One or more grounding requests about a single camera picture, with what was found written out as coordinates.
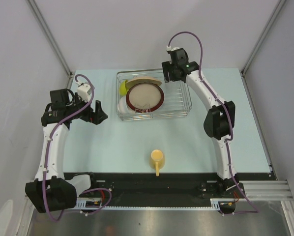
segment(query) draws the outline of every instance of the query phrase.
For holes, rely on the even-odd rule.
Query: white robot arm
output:
[[[232,101],[227,102],[219,96],[206,80],[203,72],[199,71],[199,65],[194,61],[188,61],[188,55],[183,48],[171,49],[168,47],[167,52],[171,60],[162,63],[165,82],[183,81],[187,83],[205,105],[208,114],[204,121],[204,130],[214,143],[217,174],[224,183],[225,190],[230,189],[235,186],[232,175],[236,175],[231,156],[228,155],[235,121],[235,105]],[[230,116],[231,124],[229,124],[227,115]]]
[[[78,76],[88,80],[84,75],[76,75],[75,78]],[[71,180],[64,178],[64,146],[70,123],[80,118],[100,124],[108,118],[102,111],[100,101],[95,102],[95,112],[90,107],[94,95],[89,80],[88,84],[79,83],[75,94],[69,89],[60,89],[51,91],[50,96],[51,103],[41,118],[44,136],[41,161],[34,181],[25,187],[38,212],[48,214],[50,211],[73,208],[77,197],[91,186],[89,175],[77,175]]]
[[[218,97],[218,99],[221,102],[225,102],[223,98],[221,98],[215,90],[211,87],[209,82],[206,80],[205,76],[203,75],[203,72],[201,71],[202,78],[208,84],[208,86],[211,88],[212,92]],[[186,83],[191,87],[191,89],[197,94],[197,96],[200,98],[200,100],[203,102],[203,104],[206,107],[206,110],[209,111],[212,107],[218,107],[220,104],[217,102],[217,100],[213,97],[211,94],[211,91],[208,90],[206,85],[203,81],[200,80],[199,77],[199,71],[192,71],[191,74],[186,76]],[[227,147],[226,147],[226,139],[230,139],[229,135],[221,137],[220,140],[216,138],[212,138],[216,158],[217,158],[217,174],[221,179],[231,179],[231,174],[229,172],[229,160],[228,160],[228,154],[227,154]],[[233,175],[236,174],[235,168],[231,161],[231,168]]]

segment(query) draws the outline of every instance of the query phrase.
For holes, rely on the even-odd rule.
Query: table surface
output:
[[[165,155],[160,173],[216,172],[213,143],[203,128],[207,111],[194,91],[190,89],[193,107],[187,117],[121,121],[116,114],[116,74],[124,70],[76,71],[91,80],[95,100],[101,101],[109,118],[100,125],[80,119],[72,122],[64,172],[153,173],[148,159],[154,149]],[[270,172],[239,70],[214,68],[203,72],[225,100],[235,103],[231,147],[237,172]],[[76,91],[77,85],[73,83],[71,89]]]

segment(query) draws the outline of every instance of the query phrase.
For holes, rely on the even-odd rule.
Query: yellow mug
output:
[[[150,165],[156,170],[156,176],[159,176],[159,170],[164,166],[164,164],[165,156],[163,152],[157,149],[152,151],[150,155]]]

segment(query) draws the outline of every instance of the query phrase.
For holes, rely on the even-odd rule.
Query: dish rack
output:
[[[122,96],[119,87],[125,80],[131,80],[138,76],[152,76],[162,82],[161,89],[164,92],[164,102],[160,108],[153,112],[120,113],[118,104]],[[120,71],[117,73],[117,114],[121,120],[141,120],[153,118],[185,117],[192,108],[192,101],[188,85],[182,81],[165,83],[162,69]]]

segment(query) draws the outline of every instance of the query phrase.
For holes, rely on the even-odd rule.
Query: white wall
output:
[[[14,201],[15,229],[42,150],[40,118],[67,77],[26,1],[0,0],[0,208]]]
[[[36,0],[73,69],[159,68],[179,31],[204,45],[203,67],[242,68],[278,0]],[[179,36],[199,59],[198,43]]]
[[[294,0],[283,9],[246,78],[274,168],[294,196]]]

